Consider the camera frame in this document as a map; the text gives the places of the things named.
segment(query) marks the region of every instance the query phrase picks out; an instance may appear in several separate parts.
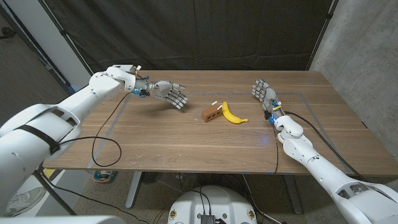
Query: concrete wall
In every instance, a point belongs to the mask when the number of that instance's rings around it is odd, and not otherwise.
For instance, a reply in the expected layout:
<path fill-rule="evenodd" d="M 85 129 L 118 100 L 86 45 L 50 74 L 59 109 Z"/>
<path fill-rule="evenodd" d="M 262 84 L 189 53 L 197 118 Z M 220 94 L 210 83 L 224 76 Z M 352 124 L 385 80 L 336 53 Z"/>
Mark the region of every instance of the concrete wall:
<path fill-rule="evenodd" d="M 398 162 L 398 1 L 340 0 L 310 70 L 322 72 Z"/>

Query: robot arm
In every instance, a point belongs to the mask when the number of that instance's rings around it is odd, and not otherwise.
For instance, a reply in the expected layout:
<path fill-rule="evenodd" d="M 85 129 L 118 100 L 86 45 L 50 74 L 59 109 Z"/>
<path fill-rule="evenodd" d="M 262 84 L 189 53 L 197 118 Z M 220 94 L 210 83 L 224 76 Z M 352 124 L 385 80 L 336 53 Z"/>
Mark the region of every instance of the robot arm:
<path fill-rule="evenodd" d="M 80 91 L 56 105 L 33 105 L 12 117 L 0 128 L 0 213 L 8 199 L 17 191 L 44 159 L 62 155 L 77 138 L 81 122 L 103 101 L 114 98 L 123 88 L 126 92 L 140 90 L 146 96 L 165 100 L 181 109 L 187 97 L 181 86 L 170 81 L 148 82 L 136 78 L 132 65 L 114 65 L 95 73 Z"/>
<path fill-rule="evenodd" d="M 284 152 L 305 166 L 336 203 L 348 223 L 398 223 L 398 193 L 382 184 L 352 179 L 322 157 L 303 127 L 285 115 L 275 91 L 263 80 L 256 81 L 252 94 L 260 100 L 266 119 L 280 133 Z"/>

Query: table leg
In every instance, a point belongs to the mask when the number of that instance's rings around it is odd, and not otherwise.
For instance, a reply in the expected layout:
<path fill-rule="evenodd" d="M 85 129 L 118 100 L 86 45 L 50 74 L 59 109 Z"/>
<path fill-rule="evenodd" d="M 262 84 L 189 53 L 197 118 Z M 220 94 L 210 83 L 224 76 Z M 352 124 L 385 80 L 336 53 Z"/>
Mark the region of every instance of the table leg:
<path fill-rule="evenodd" d="M 296 183 L 292 175 L 284 175 L 285 185 L 290 196 L 290 201 L 292 202 L 293 211 L 297 215 L 303 213 L 303 208 L 300 204 L 299 194 L 297 193 Z"/>
<path fill-rule="evenodd" d="M 132 208 L 132 206 L 134 205 L 134 201 L 136 200 L 137 197 L 139 182 L 141 180 L 141 174 L 142 172 L 134 172 L 130 185 L 129 194 L 127 195 L 126 208 Z"/>

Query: yellow banana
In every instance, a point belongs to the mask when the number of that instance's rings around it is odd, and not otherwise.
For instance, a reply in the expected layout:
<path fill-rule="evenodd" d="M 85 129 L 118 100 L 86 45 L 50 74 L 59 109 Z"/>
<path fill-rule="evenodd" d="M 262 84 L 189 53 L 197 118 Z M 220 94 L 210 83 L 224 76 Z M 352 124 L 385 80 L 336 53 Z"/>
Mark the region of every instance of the yellow banana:
<path fill-rule="evenodd" d="M 223 103 L 223 115 L 228 121 L 230 121 L 234 124 L 240 124 L 242 122 L 248 121 L 247 119 L 241 119 L 241 118 L 231 114 L 231 112 L 228 109 L 228 104 L 226 102 Z"/>

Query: shoe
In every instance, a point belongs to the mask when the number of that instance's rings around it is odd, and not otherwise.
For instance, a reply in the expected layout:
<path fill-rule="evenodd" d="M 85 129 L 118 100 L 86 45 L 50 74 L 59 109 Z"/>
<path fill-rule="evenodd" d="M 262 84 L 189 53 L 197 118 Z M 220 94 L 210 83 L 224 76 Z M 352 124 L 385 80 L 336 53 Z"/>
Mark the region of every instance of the shoe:
<path fill-rule="evenodd" d="M 45 189 L 36 187 L 24 194 L 14 195 L 7 206 L 6 217 L 13 217 L 33 208 L 44 196 Z"/>

